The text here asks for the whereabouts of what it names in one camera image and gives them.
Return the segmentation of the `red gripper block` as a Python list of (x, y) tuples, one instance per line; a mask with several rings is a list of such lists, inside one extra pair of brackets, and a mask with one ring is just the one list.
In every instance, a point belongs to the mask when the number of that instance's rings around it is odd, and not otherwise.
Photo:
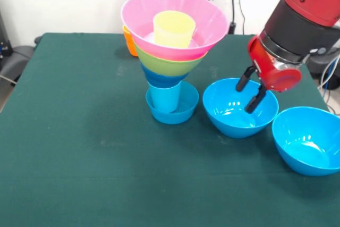
[(258, 36), (253, 36), (248, 43), (248, 53), (254, 66), (250, 66), (240, 77), (236, 84), (236, 91), (241, 92), (250, 80), (254, 67), (263, 85), (258, 88), (258, 93), (252, 97), (245, 107), (249, 114), (259, 106), (265, 98), (267, 89), (283, 92), (295, 87), (302, 79), (302, 73), (295, 65), (280, 62), (270, 55), (260, 43)]

